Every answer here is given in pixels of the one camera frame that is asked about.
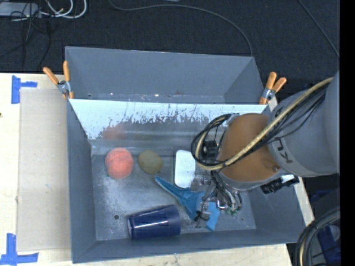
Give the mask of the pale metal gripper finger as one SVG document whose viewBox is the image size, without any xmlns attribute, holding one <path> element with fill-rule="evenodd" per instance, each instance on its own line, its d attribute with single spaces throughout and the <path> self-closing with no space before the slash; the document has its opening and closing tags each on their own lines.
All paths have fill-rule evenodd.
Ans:
<svg viewBox="0 0 355 266">
<path fill-rule="evenodd" d="M 190 189 L 191 190 L 207 190 L 207 188 L 211 185 L 210 176 L 196 176 L 191 182 Z"/>
<path fill-rule="evenodd" d="M 212 205 L 201 202 L 196 211 L 194 219 L 196 228 L 214 229 L 214 222 L 212 221 Z"/>
</svg>

